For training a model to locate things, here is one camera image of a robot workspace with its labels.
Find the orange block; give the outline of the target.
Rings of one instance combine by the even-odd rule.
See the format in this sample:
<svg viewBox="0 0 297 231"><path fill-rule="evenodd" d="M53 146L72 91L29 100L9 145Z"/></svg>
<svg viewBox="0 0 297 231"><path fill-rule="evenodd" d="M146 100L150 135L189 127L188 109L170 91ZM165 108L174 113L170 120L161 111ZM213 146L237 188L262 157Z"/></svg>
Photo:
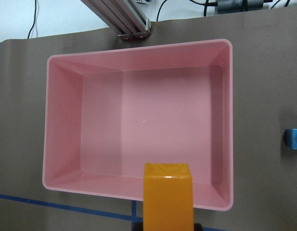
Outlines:
<svg viewBox="0 0 297 231"><path fill-rule="evenodd" d="M188 164L145 164L143 230L194 230L193 188Z"/></svg>

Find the aluminium frame post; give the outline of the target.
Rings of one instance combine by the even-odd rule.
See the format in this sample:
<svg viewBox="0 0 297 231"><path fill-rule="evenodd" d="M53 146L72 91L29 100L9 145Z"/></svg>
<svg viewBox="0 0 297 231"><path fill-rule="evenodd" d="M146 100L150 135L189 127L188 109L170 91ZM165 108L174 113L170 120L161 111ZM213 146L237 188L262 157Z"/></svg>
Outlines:
<svg viewBox="0 0 297 231"><path fill-rule="evenodd" d="M151 34L151 21L132 0L82 2L122 40L145 39Z"/></svg>

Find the pink plastic box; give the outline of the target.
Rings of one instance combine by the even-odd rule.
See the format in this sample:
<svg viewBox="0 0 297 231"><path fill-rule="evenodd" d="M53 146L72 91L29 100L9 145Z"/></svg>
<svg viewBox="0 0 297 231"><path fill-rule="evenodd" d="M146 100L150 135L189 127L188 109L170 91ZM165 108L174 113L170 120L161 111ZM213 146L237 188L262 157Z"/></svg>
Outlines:
<svg viewBox="0 0 297 231"><path fill-rule="evenodd" d="M195 208L233 206L230 41L48 59L44 187L141 201L146 163L188 164Z"/></svg>

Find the small blue block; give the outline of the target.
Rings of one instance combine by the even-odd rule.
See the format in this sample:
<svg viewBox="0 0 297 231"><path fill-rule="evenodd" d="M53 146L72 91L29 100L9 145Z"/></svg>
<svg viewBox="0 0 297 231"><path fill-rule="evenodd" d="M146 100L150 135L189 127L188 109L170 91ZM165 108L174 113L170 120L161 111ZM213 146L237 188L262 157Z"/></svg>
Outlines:
<svg viewBox="0 0 297 231"><path fill-rule="evenodd" d="M297 150L297 128L285 130L285 143L288 148Z"/></svg>

